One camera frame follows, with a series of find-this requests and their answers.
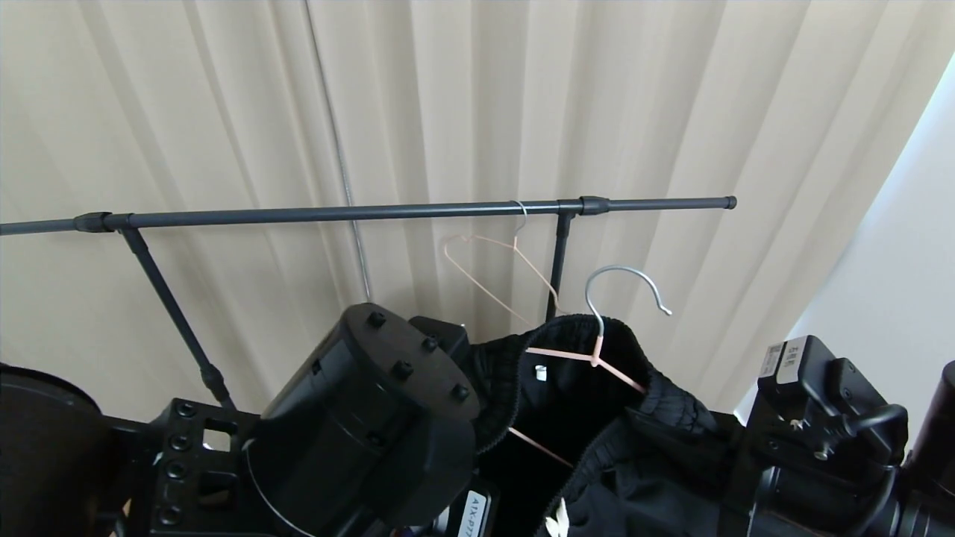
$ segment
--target black jacket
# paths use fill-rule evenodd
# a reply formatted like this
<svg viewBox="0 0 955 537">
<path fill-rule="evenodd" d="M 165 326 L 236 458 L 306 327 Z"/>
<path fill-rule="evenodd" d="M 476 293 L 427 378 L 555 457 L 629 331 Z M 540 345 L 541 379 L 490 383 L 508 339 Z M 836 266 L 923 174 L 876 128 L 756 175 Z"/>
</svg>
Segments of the black jacket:
<svg viewBox="0 0 955 537">
<path fill-rule="evenodd" d="M 544 516 L 554 516 L 561 497 L 571 536 L 715 534 L 732 463 L 719 450 L 688 453 L 695 443 L 725 443 L 732 428 L 723 424 L 732 416 L 711 413 L 654 369 L 617 320 L 605 320 L 602 358 L 645 395 L 586 362 L 526 352 L 589 354 L 597 331 L 591 315 L 558 317 L 530 333 L 474 345 L 461 364 L 481 401 L 478 471 L 501 490 L 494 534 L 546 537 Z M 536 378 L 539 364 L 546 381 Z M 508 434 L 509 427 L 574 469 Z"/>
</svg>

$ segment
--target hanger hook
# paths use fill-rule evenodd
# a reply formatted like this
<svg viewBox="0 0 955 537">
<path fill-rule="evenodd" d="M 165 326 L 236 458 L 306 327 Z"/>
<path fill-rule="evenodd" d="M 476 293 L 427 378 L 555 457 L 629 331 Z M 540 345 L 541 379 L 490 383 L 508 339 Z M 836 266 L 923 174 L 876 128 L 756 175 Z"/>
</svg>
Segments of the hanger hook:
<svg viewBox="0 0 955 537">
<path fill-rule="evenodd" d="M 631 274 L 636 274 L 640 276 L 641 278 L 643 278 L 644 281 L 647 282 L 648 285 L 650 285 L 650 290 L 653 291 L 653 298 L 657 302 L 657 308 L 659 308 L 660 311 L 662 311 L 663 313 L 666 313 L 667 315 L 673 315 L 673 312 L 668 310 L 667 307 L 663 305 L 663 299 L 660 298 L 660 291 L 657 290 L 656 284 L 653 283 L 653 280 L 651 280 L 649 276 L 647 276 L 646 274 L 643 274 L 640 270 L 637 270 L 636 268 L 627 267 L 626 265 L 607 265 L 606 267 L 601 267 L 594 270 L 590 274 L 590 277 L 587 278 L 587 283 L 584 286 L 584 298 L 587 301 L 587 306 L 590 308 L 591 311 L 593 311 L 594 316 L 597 317 L 597 325 L 600 327 L 600 337 L 604 336 L 604 318 L 601 317 L 600 313 L 597 311 L 597 308 L 594 307 L 593 300 L 590 298 L 590 284 L 593 283 L 594 278 L 596 278 L 599 274 L 603 274 L 604 272 L 610 272 L 611 270 L 623 270 L 626 272 L 630 272 Z"/>
<path fill-rule="evenodd" d="M 524 211 L 523 223 L 521 223 L 520 226 L 518 226 L 518 228 L 514 230 L 514 242 L 516 243 L 518 241 L 518 233 L 520 233 L 520 231 L 524 229 L 524 226 L 527 226 L 527 207 L 525 207 L 524 204 L 522 204 L 521 202 L 517 200 L 511 200 L 511 201 L 514 202 L 515 204 L 520 205 L 520 210 Z"/>
</svg>

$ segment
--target pink clothes hanger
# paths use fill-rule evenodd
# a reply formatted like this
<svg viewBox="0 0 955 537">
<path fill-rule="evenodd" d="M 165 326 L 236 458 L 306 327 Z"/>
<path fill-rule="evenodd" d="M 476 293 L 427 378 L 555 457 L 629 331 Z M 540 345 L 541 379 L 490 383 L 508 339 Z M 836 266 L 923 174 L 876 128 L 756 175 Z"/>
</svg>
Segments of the pink clothes hanger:
<svg viewBox="0 0 955 537">
<path fill-rule="evenodd" d="M 523 316 L 521 316 L 520 313 L 517 313 L 516 311 L 511 309 L 510 306 L 508 306 L 507 304 L 504 304 L 486 287 L 482 286 L 480 282 L 474 276 L 472 276 L 467 270 L 465 270 L 464 267 L 462 267 L 457 261 L 455 261 L 454 258 L 451 257 L 451 254 L 448 253 L 448 244 L 455 239 L 460 239 L 464 243 L 470 243 L 471 241 L 478 239 L 479 241 L 484 241 L 492 245 L 498 245 L 498 246 L 506 247 L 510 249 L 511 251 L 517 253 L 518 256 L 523 260 L 524 264 L 530 267 L 531 270 L 533 270 L 534 273 L 537 274 L 539 278 L 541 278 L 541 281 L 543 281 L 543 283 L 547 286 L 547 289 L 550 290 L 550 294 L 554 297 L 554 305 L 556 306 L 557 311 L 560 311 L 561 313 L 566 313 L 566 311 L 561 309 L 561 303 L 558 301 L 557 292 L 554 290 L 553 286 L 550 285 L 550 282 L 547 281 L 547 278 L 545 278 L 544 275 L 541 274 L 539 270 L 537 270 L 537 267 L 534 267 L 534 264 L 531 263 L 530 260 L 527 259 L 527 257 L 523 254 L 523 252 L 521 252 L 520 249 L 518 248 L 518 233 L 520 233 L 520 231 L 524 228 L 524 226 L 527 225 L 527 207 L 525 207 L 524 204 L 522 204 L 521 202 L 514 201 L 514 203 L 520 205 L 520 209 L 524 213 L 524 221 L 523 223 L 520 224 L 520 226 L 518 226 L 517 229 L 514 230 L 514 240 L 511 242 L 511 244 L 508 245 L 508 244 L 502 243 L 501 241 L 495 241 L 494 239 L 489 239 L 487 237 L 482 237 L 480 235 L 471 235 L 470 237 L 465 237 L 464 235 L 455 235 L 453 237 L 448 238 L 446 241 L 444 241 L 444 246 L 443 246 L 444 257 L 448 258 L 448 261 L 450 261 L 452 265 L 457 267 L 457 269 L 460 270 L 462 274 L 464 274 L 469 280 L 471 280 L 471 283 L 476 285 L 478 289 L 484 291 L 485 294 L 493 298 L 494 301 L 497 302 L 498 304 L 501 304 L 506 310 L 511 312 L 515 317 L 517 317 L 521 321 L 523 321 L 528 327 L 534 328 L 534 324 L 532 324 L 530 321 L 528 321 Z M 547 449 L 546 447 L 540 445 L 539 443 L 537 443 L 536 441 L 534 441 L 527 435 L 523 434 L 521 431 L 515 429 L 514 427 L 509 427 L 507 430 L 514 436 L 518 437 L 519 439 L 524 440 L 525 442 L 541 450 L 545 455 L 553 458 L 557 462 L 560 462 L 561 464 L 571 468 L 574 467 L 573 464 L 565 461 L 564 459 L 561 458 L 561 456 L 557 455 L 556 453 Z"/>
<path fill-rule="evenodd" d="M 567 358 L 571 360 L 588 361 L 590 362 L 591 367 L 602 367 L 606 369 L 608 372 L 610 372 L 612 375 L 616 376 L 617 378 L 625 382 L 631 388 L 643 394 L 646 392 L 643 386 L 635 382 L 629 376 L 624 375 L 623 373 L 620 372 L 620 370 L 606 363 L 600 358 L 600 351 L 601 351 L 601 348 L 604 346 L 604 318 L 601 317 L 599 312 L 597 312 L 597 308 L 594 306 L 593 300 L 590 298 L 590 284 L 593 283 L 594 278 L 596 278 L 599 274 L 603 274 L 604 272 L 609 272 L 611 270 L 624 270 L 626 272 L 636 274 L 640 276 L 641 278 L 643 278 L 644 281 L 650 285 L 650 290 L 653 291 L 653 298 L 656 300 L 657 308 L 659 308 L 660 311 L 662 311 L 663 313 L 666 313 L 667 315 L 673 315 L 673 312 L 668 310 L 667 307 L 663 305 L 663 300 L 660 298 L 660 291 L 657 290 L 656 284 L 653 283 L 653 280 L 651 280 L 649 276 L 647 276 L 646 274 L 643 274 L 640 270 L 637 270 L 636 268 L 627 267 L 624 265 L 608 265 L 607 267 L 602 267 L 602 268 L 598 268 L 594 270 L 590 274 L 590 277 L 587 278 L 587 283 L 584 286 L 584 298 L 586 299 L 587 306 L 590 308 L 591 311 L 593 311 L 594 316 L 597 317 L 597 326 L 600 327 L 600 329 L 597 332 L 597 339 L 596 341 L 594 341 L 593 351 L 590 354 L 579 354 L 579 353 L 568 353 L 566 351 L 555 351 L 552 349 L 538 349 L 535 347 L 530 347 L 527 349 L 527 352 L 534 353 L 534 354 L 545 354 L 548 356 L 556 356 L 558 358 Z"/>
</svg>

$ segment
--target clothing tag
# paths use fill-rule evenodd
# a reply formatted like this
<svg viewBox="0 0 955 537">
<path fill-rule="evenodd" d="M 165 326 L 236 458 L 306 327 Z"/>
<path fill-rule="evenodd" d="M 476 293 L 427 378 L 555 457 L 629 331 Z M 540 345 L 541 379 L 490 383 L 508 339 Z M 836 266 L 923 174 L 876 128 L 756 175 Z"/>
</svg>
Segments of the clothing tag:
<svg viewBox="0 0 955 537">
<path fill-rule="evenodd" d="M 799 381 L 799 364 L 802 363 L 802 353 L 806 350 L 806 339 L 809 336 L 803 335 L 796 339 L 790 339 L 786 342 L 786 350 L 783 351 L 782 365 L 779 366 L 779 372 L 776 373 L 777 384 L 789 384 Z"/>
<path fill-rule="evenodd" d="M 763 358 L 763 367 L 759 368 L 759 377 L 775 375 L 775 367 L 779 365 L 779 357 L 782 356 L 783 343 L 771 345 L 766 350 L 766 356 Z"/>
<path fill-rule="evenodd" d="M 457 537 L 475 537 L 480 535 L 480 525 L 484 522 L 484 507 L 487 498 L 477 494 L 474 490 L 468 491 L 467 502 L 464 503 L 464 514 L 461 515 L 461 527 L 457 530 Z"/>
</svg>

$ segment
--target curtain fold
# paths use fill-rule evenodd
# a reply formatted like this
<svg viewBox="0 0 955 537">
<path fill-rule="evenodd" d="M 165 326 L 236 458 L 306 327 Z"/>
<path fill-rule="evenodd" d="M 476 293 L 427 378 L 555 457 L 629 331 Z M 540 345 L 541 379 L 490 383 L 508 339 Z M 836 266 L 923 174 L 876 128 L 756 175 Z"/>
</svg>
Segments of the curtain fold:
<svg viewBox="0 0 955 537">
<path fill-rule="evenodd" d="M 733 211 L 577 218 L 561 304 L 595 301 L 674 381 L 731 410 L 824 280 L 955 50 L 942 2 L 0 4 L 0 218 L 734 194 Z M 553 216 L 519 244 L 545 274 Z M 520 219 L 359 224 L 372 299 L 522 332 L 440 251 Z M 348 223 L 143 231 L 243 410 L 348 304 Z M 521 315 L 545 286 L 504 248 L 449 251 Z M 0 239 L 0 358 L 112 414 L 211 402 L 123 241 Z"/>
</svg>

